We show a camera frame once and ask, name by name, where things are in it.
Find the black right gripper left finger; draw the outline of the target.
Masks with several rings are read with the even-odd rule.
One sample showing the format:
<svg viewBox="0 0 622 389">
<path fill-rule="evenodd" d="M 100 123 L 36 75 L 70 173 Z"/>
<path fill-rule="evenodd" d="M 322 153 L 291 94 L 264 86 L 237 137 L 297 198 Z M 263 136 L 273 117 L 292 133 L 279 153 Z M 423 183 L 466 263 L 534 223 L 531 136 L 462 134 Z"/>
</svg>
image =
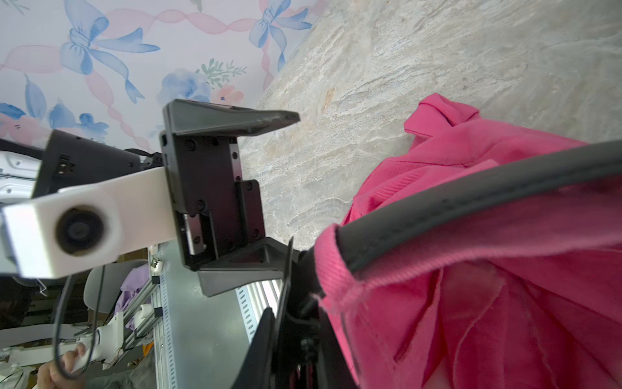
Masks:
<svg viewBox="0 0 622 389">
<path fill-rule="evenodd" d="M 232 389 L 268 389 L 271 386 L 274 332 L 275 316 L 272 308 L 267 308 L 262 313 Z"/>
</svg>

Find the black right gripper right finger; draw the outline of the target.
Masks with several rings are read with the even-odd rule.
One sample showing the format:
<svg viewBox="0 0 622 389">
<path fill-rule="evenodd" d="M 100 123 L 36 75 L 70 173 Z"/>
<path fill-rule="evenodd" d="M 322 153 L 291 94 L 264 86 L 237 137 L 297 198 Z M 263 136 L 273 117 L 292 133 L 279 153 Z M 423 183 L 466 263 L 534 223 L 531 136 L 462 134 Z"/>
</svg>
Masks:
<svg viewBox="0 0 622 389">
<path fill-rule="evenodd" d="M 330 319 L 319 313 L 319 348 L 316 363 L 318 387 L 322 389 L 357 389 Z"/>
</svg>

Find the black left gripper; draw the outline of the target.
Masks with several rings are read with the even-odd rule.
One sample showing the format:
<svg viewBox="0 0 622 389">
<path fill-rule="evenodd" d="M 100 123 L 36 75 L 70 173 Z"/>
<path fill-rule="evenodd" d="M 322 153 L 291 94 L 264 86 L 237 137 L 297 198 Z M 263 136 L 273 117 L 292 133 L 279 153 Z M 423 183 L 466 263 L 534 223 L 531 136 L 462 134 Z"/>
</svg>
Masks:
<svg viewBox="0 0 622 389">
<path fill-rule="evenodd" d="M 235 137 L 286 128 L 300 115 L 179 99 L 163 115 L 173 134 L 160 143 L 182 261 L 203 294 L 282 279 L 290 249 L 265 238 L 259 183 L 242 177 Z"/>
</svg>

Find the pink trousers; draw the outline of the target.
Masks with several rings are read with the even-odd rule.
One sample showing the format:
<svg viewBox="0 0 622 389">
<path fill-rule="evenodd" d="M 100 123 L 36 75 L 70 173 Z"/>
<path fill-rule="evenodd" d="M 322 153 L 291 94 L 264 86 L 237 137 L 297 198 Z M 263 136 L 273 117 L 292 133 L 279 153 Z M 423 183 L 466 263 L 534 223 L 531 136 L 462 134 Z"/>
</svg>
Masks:
<svg viewBox="0 0 622 389">
<path fill-rule="evenodd" d="M 483 170 L 589 144 L 439 94 L 405 122 L 343 222 L 314 246 L 322 307 L 360 388 L 618 388 L 621 174 L 429 230 L 351 273 L 339 228 Z"/>
</svg>

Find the black leather belt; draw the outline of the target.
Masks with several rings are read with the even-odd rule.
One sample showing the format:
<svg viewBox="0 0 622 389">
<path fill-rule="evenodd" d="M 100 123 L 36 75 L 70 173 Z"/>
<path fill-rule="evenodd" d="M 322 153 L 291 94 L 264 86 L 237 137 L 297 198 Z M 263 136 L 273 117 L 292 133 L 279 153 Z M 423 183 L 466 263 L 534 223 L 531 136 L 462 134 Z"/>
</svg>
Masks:
<svg viewBox="0 0 622 389">
<path fill-rule="evenodd" d="M 533 195 L 621 174 L 621 142 L 590 144 L 499 165 L 377 209 L 338 229 L 351 273 L 429 230 Z"/>
</svg>

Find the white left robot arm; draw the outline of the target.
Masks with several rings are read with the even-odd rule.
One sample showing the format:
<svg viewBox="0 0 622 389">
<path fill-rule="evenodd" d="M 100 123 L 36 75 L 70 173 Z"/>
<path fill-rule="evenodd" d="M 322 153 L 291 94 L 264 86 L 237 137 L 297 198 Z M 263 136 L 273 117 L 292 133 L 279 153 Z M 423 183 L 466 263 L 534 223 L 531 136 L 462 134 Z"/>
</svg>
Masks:
<svg viewBox="0 0 622 389">
<path fill-rule="evenodd" d="M 32 199 L 1 210 L 3 273 L 61 279 L 176 241 L 209 297 L 282 278 L 291 250 L 266 235 L 238 139 L 291 126 L 298 113 L 196 100 L 163 113 L 161 150 L 147 159 L 54 131 Z"/>
</svg>

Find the person's hand in background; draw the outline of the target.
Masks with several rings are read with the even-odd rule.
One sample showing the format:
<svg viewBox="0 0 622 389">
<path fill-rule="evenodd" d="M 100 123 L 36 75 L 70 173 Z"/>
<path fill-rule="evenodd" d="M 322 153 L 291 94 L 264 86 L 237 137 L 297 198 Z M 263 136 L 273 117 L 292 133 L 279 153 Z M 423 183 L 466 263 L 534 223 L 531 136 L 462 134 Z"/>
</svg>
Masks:
<svg viewBox="0 0 622 389">
<path fill-rule="evenodd" d="M 77 344 L 73 351 L 64 353 L 61 359 L 61 366 L 67 372 L 72 372 L 75 361 L 86 353 L 86 347 L 83 344 Z M 65 379 L 53 361 L 42 365 L 37 373 L 38 389 L 84 389 L 86 379 L 84 376 L 72 380 Z"/>
</svg>

